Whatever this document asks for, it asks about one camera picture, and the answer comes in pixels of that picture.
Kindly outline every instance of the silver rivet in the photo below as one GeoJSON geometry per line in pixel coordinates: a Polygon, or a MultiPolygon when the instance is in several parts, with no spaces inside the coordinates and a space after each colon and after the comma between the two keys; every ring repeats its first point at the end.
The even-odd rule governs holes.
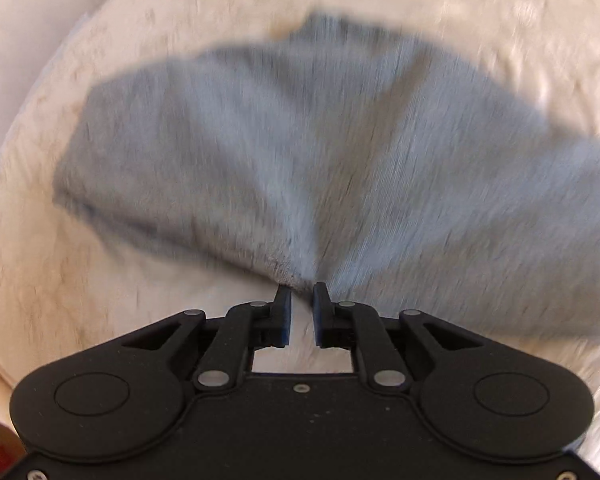
{"type": "Polygon", "coordinates": [[[380,370],[374,375],[374,381],[380,386],[402,386],[407,377],[398,370],[380,370]]]}
{"type": "Polygon", "coordinates": [[[222,370],[207,370],[198,376],[198,382],[208,388],[218,388],[229,382],[229,374],[222,370]]]}
{"type": "Polygon", "coordinates": [[[46,475],[42,471],[38,471],[34,469],[33,471],[29,471],[27,473],[27,480],[48,480],[46,475]]]}
{"type": "Polygon", "coordinates": [[[311,386],[309,386],[308,384],[299,383],[294,386],[294,391],[296,394],[307,394],[310,390],[311,386]]]}

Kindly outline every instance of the gray fabric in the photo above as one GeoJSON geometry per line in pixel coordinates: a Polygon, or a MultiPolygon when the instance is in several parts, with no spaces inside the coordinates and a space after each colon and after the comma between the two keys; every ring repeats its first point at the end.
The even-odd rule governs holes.
{"type": "Polygon", "coordinates": [[[600,333],[600,142],[453,54],[315,15],[91,92],[58,202],[382,314],[600,333]]]}

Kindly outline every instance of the crumpled cloth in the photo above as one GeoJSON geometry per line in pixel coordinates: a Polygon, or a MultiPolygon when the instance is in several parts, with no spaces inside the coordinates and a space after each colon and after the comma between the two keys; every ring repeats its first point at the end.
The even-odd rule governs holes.
{"type": "Polygon", "coordinates": [[[54,188],[97,231],[386,316],[600,333],[600,140],[416,36],[314,14],[123,73],[54,188]]]}

